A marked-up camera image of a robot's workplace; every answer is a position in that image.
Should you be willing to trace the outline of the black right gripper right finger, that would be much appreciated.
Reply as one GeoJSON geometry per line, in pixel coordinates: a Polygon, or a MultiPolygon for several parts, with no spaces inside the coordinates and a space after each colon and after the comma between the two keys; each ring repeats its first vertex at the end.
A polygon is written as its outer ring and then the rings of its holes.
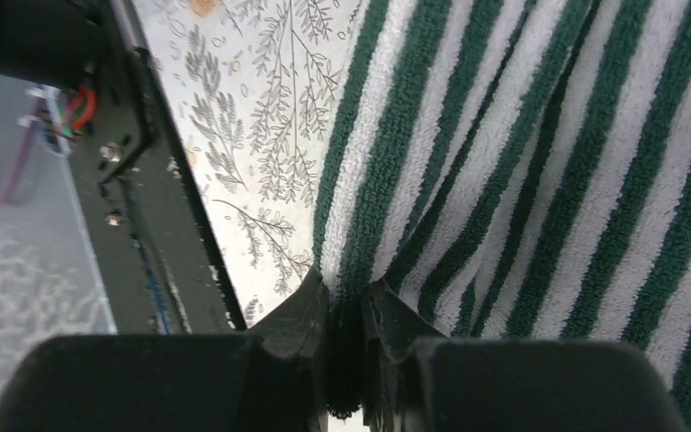
{"type": "Polygon", "coordinates": [[[385,283],[362,299],[363,421],[371,431],[445,431],[446,339],[385,283]]]}

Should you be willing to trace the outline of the green white striped towel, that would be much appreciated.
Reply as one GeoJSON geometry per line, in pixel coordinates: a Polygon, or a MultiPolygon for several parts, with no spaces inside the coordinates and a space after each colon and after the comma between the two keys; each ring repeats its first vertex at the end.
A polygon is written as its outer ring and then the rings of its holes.
{"type": "Polygon", "coordinates": [[[366,1],[314,212],[328,409],[384,281],[452,337],[640,348],[691,430],[691,1],[366,1]]]}

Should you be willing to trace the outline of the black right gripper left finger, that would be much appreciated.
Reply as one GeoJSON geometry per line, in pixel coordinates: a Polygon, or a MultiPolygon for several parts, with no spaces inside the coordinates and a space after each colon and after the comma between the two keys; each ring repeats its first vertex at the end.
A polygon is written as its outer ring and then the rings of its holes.
{"type": "Polygon", "coordinates": [[[316,269],[252,327],[246,431],[326,431],[328,288],[316,269]]]}

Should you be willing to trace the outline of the floral patterned table mat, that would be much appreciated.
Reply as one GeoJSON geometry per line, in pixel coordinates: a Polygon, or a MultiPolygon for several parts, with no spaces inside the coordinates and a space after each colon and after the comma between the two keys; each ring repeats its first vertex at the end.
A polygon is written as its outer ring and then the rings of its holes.
{"type": "Polygon", "coordinates": [[[247,325],[301,284],[357,1],[135,8],[247,325]]]}

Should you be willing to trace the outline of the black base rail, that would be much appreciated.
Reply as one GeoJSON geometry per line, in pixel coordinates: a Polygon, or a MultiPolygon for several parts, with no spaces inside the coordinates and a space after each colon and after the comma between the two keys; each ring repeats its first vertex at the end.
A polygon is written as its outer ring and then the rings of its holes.
{"type": "Polygon", "coordinates": [[[121,333],[246,328],[138,17],[95,5],[97,107],[69,159],[112,323],[121,333]]]}

